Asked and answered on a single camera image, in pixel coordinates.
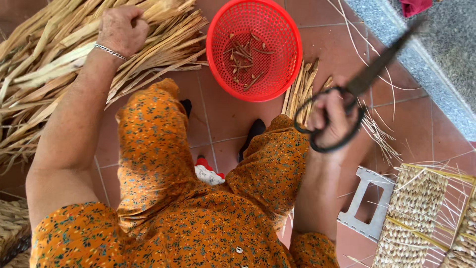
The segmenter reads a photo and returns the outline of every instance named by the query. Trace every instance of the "woven straw item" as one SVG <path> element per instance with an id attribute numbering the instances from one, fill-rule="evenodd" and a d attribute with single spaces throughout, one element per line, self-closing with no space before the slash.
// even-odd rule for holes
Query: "woven straw item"
<path id="1" fill-rule="evenodd" d="M 476 267 L 476 199 L 469 201 L 458 236 L 441 267 Z"/>
<path id="2" fill-rule="evenodd" d="M 28 268 L 30 266 L 30 251 L 27 251 L 18 254 L 13 260 L 11 260 L 3 268 Z"/>
<path id="3" fill-rule="evenodd" d="M 422 267 L 427 251 L 424 247 L 433 246 L 396 222 L 431 237 L 448 181 L 427 170 L 405 164 L 401 168 L 378 241 L 374 268 Z"/>
<path id="4" fill-rule="evenodd" d="M 0 267 L 30 247 L 31 228 L 25 200 L 0 200 Z"/>

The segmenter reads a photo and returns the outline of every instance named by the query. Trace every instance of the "black scissors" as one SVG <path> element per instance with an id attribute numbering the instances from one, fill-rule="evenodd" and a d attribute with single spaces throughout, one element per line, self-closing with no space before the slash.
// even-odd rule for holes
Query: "black scissors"
<path id="1" fill-rule="evenodd" d="M 395 41 L 392 46 L 387 48 L 380 57 L 376 58 L 368 67 L 364 68 L 356 77 L 354 77 L 346 86 L 345 88 L 341 87 L 333 87 L 329 88 L 323 92 L 316 93 L 312 95 L 311 98 L 307 99 L 304 104 L 298 108 L 294 118 L 297 118 L 299 113 L 307 106 L 308 103 L 314 102 L 318 99 L 318 97 L 322 94 L 327 94 L 331 90 L 339 90 L 339 92 L 343 95 L 344 93 L 350 93 L 353 96 L 353 100 L 351 103 L 347 104 L 345 107 L 345 111 L 349 114 L 352 111 L 352 108 L 357 104 L 357 97 L 362 95 L 372 84 L 373 80 L 378 77 L 380 72 L 388 65 L 393 58 L 395 57 L 396 53 L 403 47 L 403 45 L 408 41 L 410 36 L 417 30 L 417 28 L 421 25 L 423 20 L 417 20 L 409 30 L 407 30 L 397 41 Z M 299 126 L 297 121 L 294 121 L 294 127 L 297 131 L 310 134 L 309 143 L 311 148 L 314 149 L 316 152 L 320 153 L 329 153 L 334 150 L 337 150 L 344 145 L 346 145 L 357 133 L 359 130 L 360 124 L 362 123 L 362 119 L 365 116 L 367 108 L 363 105 L 358 109 L 358 118 L 355 126 L 351 129 L 351 131 L 344 137 L 340 142 L 337 144 L 331 145 L 329 147 L 321 147 L 315 143 L 315 139 L 327 128 L 329 125 L 329 118 L 326 116 L 326 126 L 322 129 L 315 129 L 313 131 L 308 129 L 303 129 Z"/>

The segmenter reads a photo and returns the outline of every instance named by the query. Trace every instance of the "floral pattern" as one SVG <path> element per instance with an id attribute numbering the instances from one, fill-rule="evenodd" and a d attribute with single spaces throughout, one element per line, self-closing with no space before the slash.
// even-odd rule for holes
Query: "floral pattern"
<path id="1" fill-rule="evenodd" d="M 117 113 L 121 203 L 62 207 L 36 227 L 31 267 L 338 267 L 322 234 L 288 251 L 276 231 L 294 206 L 308 141 L 280 115 L 224 184 L 195 175 L 178 87 L 165 79 Z"/>

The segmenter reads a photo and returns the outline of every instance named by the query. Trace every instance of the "red plastic basket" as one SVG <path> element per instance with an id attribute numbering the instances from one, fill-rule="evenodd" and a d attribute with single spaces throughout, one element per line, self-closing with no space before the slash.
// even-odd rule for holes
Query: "red plastic basket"
<path id="1" fill-rule="evenodd" d="M 252 38 L 251 33 L 265 43 Z M 251 40 L 252 47 L 273 51 L 263 54 L 250 50 L 253 67 L 243 72 L 239 84 L 233 78 L 235 64 L 230 61 L 230 41 L 242 46 Z M 291 16 L 272 0 L 233 0 L 225 4 L 213 18 L 207 36 L 207 59 L 219 85 L 232 96 L 248 102 L 265 102 L 280 96 L 296 79 L 302 61 L 302 44 L 298 28 Z M 262 73 L 246 91 L 245 84 Z"/>

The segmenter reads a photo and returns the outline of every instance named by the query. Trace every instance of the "scissor handle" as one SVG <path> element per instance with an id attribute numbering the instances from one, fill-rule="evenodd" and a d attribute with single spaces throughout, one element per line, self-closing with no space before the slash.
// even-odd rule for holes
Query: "scissor handle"
<path id="1" fill-rule="evenodd" d="M 341 94 L 343 94 L 345 91 L 344 89 L 342 89 L 341 87 L 333 87 L 333 88 L 329 88 L 327 89 L 326 91 L 324 92 L 319 92 L 319 93 L 316 93 L 314 95 L 312 95 L 312 97 L 310 97 L 309 99 L 307 99 L 304 104 L 299 107 L 296 111 L 296 113 L 294 114 L 294 118 L 297 118 L 299 113 L 301 113 L 301 111 L 309 104 L 309 103 L 313 103 L 315 100 L 317 100 L 317 98 L 321 95 L 321 94 L 327 94 L 329 93 L 331 90 L 339 90 L 341 92 Z M 352 110 L 352 107 L 354 107 L 354 105 L 357 104 L 357 100 L 354 99 L 352 101 L 352 103 L 350 103 L 349 105 L 346 106 L 346 113 L 349 113 L 351 112 Z M 362 107 L 359 107 L 358 109 L 358 118 L 357 118 L 357 122 L 356 124 L 354 125 L 354 127 L 351 129 L 351 131 L 341 140 L 339 141 L 337 144 L 334 144 L 332 146 L 329 146 L 329 147 L 320 147 L 318 146 L 314 141 L 315 139 L 317 138 L 318 135 L 320 135 L 322 132 L 324 132 L 324 130 L 327 128 L 327 126 L 329 125 L 329 118 L 326 116 L 326 125 L 323 129 L 314 129 L 313 131 L 309 130 L 309 129 L 306 129 L 306 128 L 301 128 L 299 126 L 299 123 L 294 120 L 294 128 L 296 128 L 297 131 L 303 133 L 303 134 L 310 134 L 310 137 L 309 137 L 309 144 L 311 145 L 311 148 L 316 151 L 316 152 L 319 152 L 319 153 L 330 153 L 330 152 L 333 152 L 341 147 L 343 147 L 344 145 L 346 145 L 357 133 L 357 131 L 359 130 L 360 128 L 360 124 L 362 123 L 362 119 L 364 118 L 365 116 L 365 111 L 367 110 L 367 108 L 365 106 L 362 106 Z"/>

